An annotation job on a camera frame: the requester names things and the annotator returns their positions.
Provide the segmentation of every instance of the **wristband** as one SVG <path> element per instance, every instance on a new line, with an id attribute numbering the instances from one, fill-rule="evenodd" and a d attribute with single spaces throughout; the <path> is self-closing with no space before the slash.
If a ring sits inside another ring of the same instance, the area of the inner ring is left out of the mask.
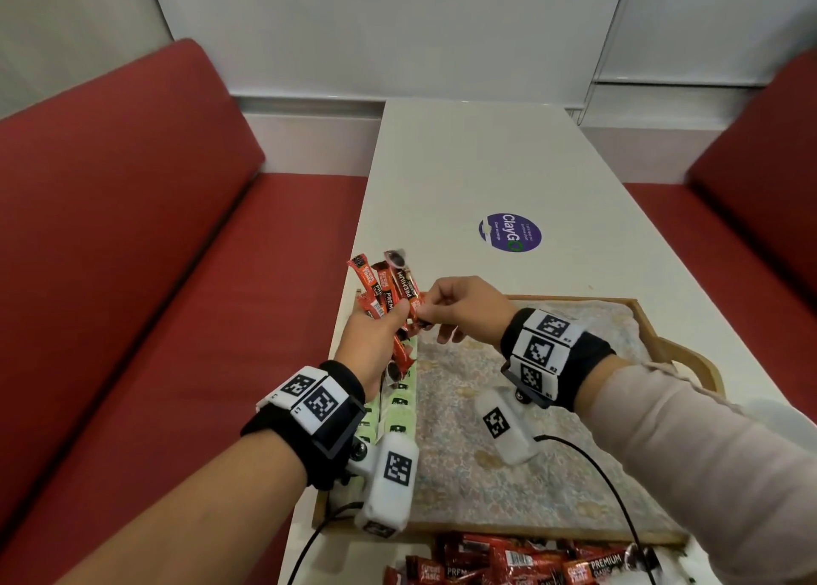
<path id="1" fill-rule="evenodd" d="M 587 375 L 615 354 L 578 322 L 534 308 L 514 315 L 500 350 L 507 360 L 502 372 L 518 391 L 539 407 L 557 405 L 571 412 Z"/>
<path id="2" fill-rule="evenodd" d="M 257 403 L 241 435 L 275 431 L 303 462 L 308 483 L 330 490 L 349 462 L 364 400 L 362 385 L 342 363 L 306 366 Z"/>

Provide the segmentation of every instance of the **person's left hand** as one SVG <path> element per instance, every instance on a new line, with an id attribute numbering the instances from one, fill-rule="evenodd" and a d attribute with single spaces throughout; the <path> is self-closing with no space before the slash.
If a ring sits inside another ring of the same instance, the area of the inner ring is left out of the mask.
<path id="1" fill-rule="evenodd" d="M 395 305 L 380 320 L 369 318 L 354 304 L 352 316 L 343 329 L 335 361 L 349 368 L 366 392 L 366 402 L 380 391 L 380 376 L 391 359 L 394 334 L 409 316 L 409 302 L 405 299 Z"/>

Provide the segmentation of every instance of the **hand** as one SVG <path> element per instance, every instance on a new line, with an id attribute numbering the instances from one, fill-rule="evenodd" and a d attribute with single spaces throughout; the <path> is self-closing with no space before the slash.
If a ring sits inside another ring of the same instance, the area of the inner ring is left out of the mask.
<path id="1" fill-rule="evenodd" d="M 462 342 L 470 336 L 491 344 L 499 343 L 517 308 L 500 291 L 476 275 L 442 278 L 425 295 L 417 316 L 440 325 L 437 342 Z"/>
<path id="2" fill-rule="evenodd" d="M 335 361 L 349 368 L 366 392 L 366 402 L 380 391 L 380 376 L 391 359 L 394 334 L 409 316 L 409 302 L 395 305 L 380 320 L 369 318 L 356 303 L 343 329 Z"/>

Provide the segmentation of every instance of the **bare forearm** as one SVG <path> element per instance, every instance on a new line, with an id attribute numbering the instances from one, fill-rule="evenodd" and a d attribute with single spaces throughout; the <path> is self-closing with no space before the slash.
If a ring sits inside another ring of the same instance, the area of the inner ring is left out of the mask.
<path id="1" fill-rule="evenodd" d="M 304 467 L 278 435 L 247 435 L 126 525 L 59 585 L 243 582 L 304 487 Z"/>
<path id="2" fill-rule="evenodd" d="M 627 365 L 588 376 L 577 413 L 698 539 L 720 579 L 817 570 L 817 461 L 688 382 Z"/>

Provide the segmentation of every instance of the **red backrest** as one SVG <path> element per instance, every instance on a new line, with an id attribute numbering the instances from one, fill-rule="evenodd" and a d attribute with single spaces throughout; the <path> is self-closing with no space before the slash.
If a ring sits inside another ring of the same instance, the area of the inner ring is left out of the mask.
<path id="1" fill-rule="evenodd" d="M 263 159 L 189 40 L 0 122 L 0 526 Z"/>
<path id="2" fill-rule="evenodd" d="M 780 71 L 689 182 L 817 298 L 817 51 Z"/>

